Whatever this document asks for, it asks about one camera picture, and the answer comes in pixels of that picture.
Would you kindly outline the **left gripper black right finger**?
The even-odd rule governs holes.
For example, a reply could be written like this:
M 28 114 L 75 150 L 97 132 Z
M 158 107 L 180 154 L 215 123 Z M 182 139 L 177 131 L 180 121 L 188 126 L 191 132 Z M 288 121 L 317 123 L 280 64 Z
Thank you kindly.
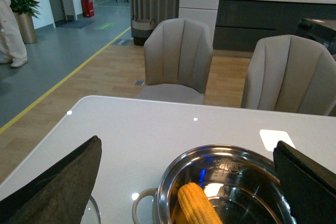
M 335 173 L 289 144 L 273 151 L 276 174 L 297 223 L 335 223 Z

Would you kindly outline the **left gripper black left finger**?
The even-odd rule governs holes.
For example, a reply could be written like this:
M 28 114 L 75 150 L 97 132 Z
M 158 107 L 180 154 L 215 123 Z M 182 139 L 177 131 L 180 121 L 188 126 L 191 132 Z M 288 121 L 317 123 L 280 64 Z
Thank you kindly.
M 101 139 L 93 136 L 1 200 L 1 223 L 80 223 L 101 155 Z

